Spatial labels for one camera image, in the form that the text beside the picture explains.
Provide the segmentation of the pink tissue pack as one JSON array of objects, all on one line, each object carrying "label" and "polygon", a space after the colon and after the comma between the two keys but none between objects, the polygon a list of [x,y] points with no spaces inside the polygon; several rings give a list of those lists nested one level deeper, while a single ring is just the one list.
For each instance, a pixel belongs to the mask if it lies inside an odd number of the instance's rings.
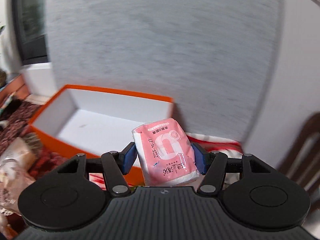
[{"label": "pink tissue pack", "polygon": [[143,124],[132,134],[147,186],[175,186],[199,177],[191,143],[173,118]]}]

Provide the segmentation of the orange storage box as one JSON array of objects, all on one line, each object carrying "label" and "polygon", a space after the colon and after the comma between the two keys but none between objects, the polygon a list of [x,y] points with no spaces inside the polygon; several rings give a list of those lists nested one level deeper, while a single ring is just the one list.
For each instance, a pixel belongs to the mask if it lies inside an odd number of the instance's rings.
[{"label": "orange storage box", "polygon": [[132,130],[172,116],[167,96],[82,85],[63,86],[30,119],[31,129],[52,152],[65,158],[97,158],[122,151]]}]

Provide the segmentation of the dark wooden chair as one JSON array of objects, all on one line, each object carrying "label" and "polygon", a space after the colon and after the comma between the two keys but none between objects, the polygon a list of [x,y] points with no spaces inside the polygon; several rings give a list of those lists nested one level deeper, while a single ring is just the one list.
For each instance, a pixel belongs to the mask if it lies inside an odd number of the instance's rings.
[{"label": "dark wooden chair", "polygon": [[319,188],[319,112],[305,122],[277,170],[310,195]]}]

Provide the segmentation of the patterned red table cloth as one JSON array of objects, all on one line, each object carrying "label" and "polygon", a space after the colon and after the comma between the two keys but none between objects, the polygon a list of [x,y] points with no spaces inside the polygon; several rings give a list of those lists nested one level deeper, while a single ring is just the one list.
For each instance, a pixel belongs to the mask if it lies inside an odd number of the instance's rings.
[{"label": "patterned red table cloth", "polygon": [[1,159],[16,159],[36,180],[67,160],[48,150],[28,124],[38,108],[39,105],[17,99],[1,114],[1,120],[8,122],[1,129]]}]

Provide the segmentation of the dark framed window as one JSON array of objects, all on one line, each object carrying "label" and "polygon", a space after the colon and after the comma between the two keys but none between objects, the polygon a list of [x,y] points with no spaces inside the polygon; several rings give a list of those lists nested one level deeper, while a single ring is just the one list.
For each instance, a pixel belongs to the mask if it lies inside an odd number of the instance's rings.
[{"label": "dark framed window", "polygon": [[23,65],[48,62],[45,0],[11,0],[17,48]]}]

